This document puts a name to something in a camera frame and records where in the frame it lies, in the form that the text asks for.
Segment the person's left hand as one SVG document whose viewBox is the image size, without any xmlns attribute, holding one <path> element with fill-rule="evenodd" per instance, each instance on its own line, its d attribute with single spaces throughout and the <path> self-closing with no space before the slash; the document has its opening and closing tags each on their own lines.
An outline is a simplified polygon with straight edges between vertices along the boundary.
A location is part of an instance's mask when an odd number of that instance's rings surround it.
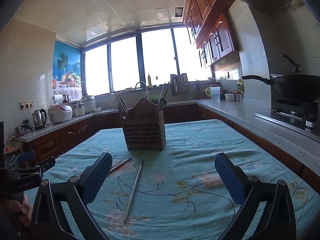
<svg viewBox="0 0 320 240">
<path fill-rule="evenodd" d="M 18 215 L 19 221 L 26 227 L 31 224 L 32 208 L 26 193 L 23 195 L 23 201 L 20 203 L 12 199 L 1 199 L 1 213 L 5 215 Z"/>
</svg>

